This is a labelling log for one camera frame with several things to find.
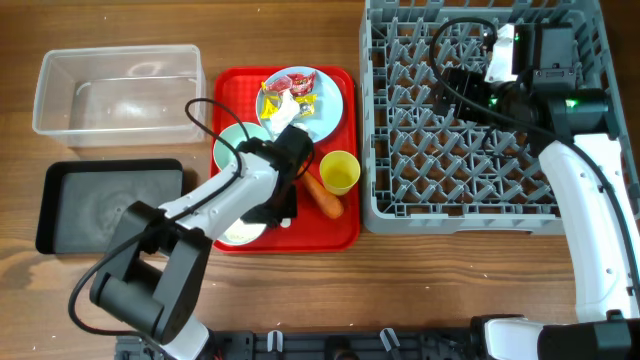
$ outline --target wood grain surface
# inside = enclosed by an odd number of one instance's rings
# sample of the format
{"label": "wood grain surface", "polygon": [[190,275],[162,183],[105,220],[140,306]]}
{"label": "wood grain surface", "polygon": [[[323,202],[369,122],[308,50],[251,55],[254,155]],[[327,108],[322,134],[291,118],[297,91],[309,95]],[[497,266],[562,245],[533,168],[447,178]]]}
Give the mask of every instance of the wood grain surface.
{"label": "wood grain surface", "polygon": [[[114,339],[83,333],[66,313],[71,288],[97,258],[44,256],[34,249],[49,165],[173,157],[190,170],[192,185],[202,183],[209,169],[208,143],[72,150],[37,136],[32,106],[47,51],[191,43],[202,52],[209,88],[221,71],[242,65],[333,64],[357,80],[361,1],[197,2],[8,0],[0,6],[0,359],[113,356]],[[639,54],[628,44],[635,41],[640,5],[603,3],[637,147]],[[196,314],[214,330],[355,331],[466,325],[471,316],[487,313],[572,322],[574,303],[563,237],[364,232],[338,254],[213,253]],[[86,292],[79,312],[95,326],[124,326],[92,306]]]}

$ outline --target dish rack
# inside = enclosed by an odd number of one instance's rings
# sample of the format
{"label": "dish rack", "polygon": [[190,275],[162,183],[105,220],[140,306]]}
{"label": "dish rack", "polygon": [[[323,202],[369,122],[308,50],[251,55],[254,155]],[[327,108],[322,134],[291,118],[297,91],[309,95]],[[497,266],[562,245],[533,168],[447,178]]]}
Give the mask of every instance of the dish rack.
{"label": "dish rack", "polygon": [[[453,109],[447,116],[433,113],[437,80],[426,63],[429,43],[443,23],[463,16],[489,20],[498,28],[506,23],[572,24],[578,86],[606,89],[613,99],[637,214],[640,186],[598,1],[515,0],[505,7],[486,0],[485,7],[478,7],[480,2],[449,7],[442,0],[403,2],[407,6],[398,0],[366,1],[359,38],[365,226],[378,233],[564,233],[538,160],[528,147],[520,152],[526,135],[494,131],[482,146],[488,126],[456,119]],[[436,58],[440,69],[486,70],[486,31],[476,24],[451,27]]]}

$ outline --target green light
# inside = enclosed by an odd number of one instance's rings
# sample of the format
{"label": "green light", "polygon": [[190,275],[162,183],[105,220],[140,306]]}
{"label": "green light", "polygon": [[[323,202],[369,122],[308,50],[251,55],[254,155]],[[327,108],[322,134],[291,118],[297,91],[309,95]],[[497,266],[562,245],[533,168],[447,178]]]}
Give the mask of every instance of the green light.
{"label": "green light", "polygon": [[577,100],[569,99],[569,100],[566,100],[565,103],[567,104],[567,107],[570,107],[572,109],[574,107],[578,106],[578,101]]}

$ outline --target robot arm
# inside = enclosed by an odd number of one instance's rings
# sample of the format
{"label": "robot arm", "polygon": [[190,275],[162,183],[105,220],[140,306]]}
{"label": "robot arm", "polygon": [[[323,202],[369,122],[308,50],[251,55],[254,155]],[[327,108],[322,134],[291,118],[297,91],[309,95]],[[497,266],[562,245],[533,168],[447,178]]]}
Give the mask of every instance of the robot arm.
{"label": "robot arm", "polygon": [[[108,252],[148,229],[161,228],[149,239],[133,242],[96,273],[90,299],[180,360],[211,359],[212,333],[193,316],[204,272],[217,239],[237,219],[279,224],[296,215],[293,181],[311,153],[306,132],[287,127],[275,142],[250,139],[238,146],[242,171],[236,164],[180,199],[154,209],[131,205],[123,214]],[[224,189],[209,199],[211,194]],[[187,216],[177,214],[202,204]],[[164,270],[140,258],[140,252],[161,251],[168,257]]]}
{"label": "robot arm", "polygon": [[[593,134],[575,136],[575,144],[601,167],[613,185],[633,248],[638,249],[638,229],[622,178],[619,142],[610,140],[607,134]],[[547,326],[525,318],[492,319],[482,329],[487,354],[498,360],[538,360],[588,358],[596,351],[607,351],[607,347],[624,353],[632,343],[629,329],[637,327],[638,322],[623,319],[637,319],[639,314],[636,294],[631,290],[627,251],[611,202],[593,170],[567,146],[554,142],[539,159],[562,214],[581,324]],[[607,337],[618,343],[607,342]],[[581,347],[576,346],[578,338],[582,344],[589,344],[582,347],[581,355],[576,352]]]}
{"label": "robot arm", "polygon": [[[640,249],[629,197],[622,177],[620,143],[607,134],[578,135],[575,144],[600,166],[613,185],[629,227],[634,250]],[[540,154],[542,171],[558,200],[576,279],[579,322],[604,321],[620,310],[638,317],[636,294],[617,216],[596,174],[567,146],[554,142]]]}

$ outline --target blue plate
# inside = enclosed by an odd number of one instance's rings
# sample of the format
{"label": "blue plate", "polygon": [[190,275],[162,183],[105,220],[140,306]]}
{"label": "blue plate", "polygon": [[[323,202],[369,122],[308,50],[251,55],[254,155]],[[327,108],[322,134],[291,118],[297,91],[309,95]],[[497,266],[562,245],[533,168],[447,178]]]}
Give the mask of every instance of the blue plate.
{"label": "blue plate", "polygon": [[[340,93],[340,89],[338,89],[336,83],[322,71],[318,71],[306,66],[294,66],[282,69],[277,73],[271,75],[271,77],[267,79],[266,83],[270,84],[277,78],[288,74],[299,73],[309,75],[313,71],[317,73],[313,91],[311,91],[311,94],[318,94],[318,99],[315,102],[316,111],[313,115],[293,120],[291,123],[304,124],[308,129],[309,137],[311,137],[311,140],[316,143],[329,136],[329,134],[331,134],[333,130],[338,127],[340,119],[342,119],[342,110],[344,104],[342,103],[342,94]],[[262,93],[262,91],[259,91],[258,97],[256,99],[256,116],[260,121],[260,125],[262,125],[269,133],[269,136],[271,136],[271,120],[260,119],[260,112],[262,111],[263,101],[264,94]]]}

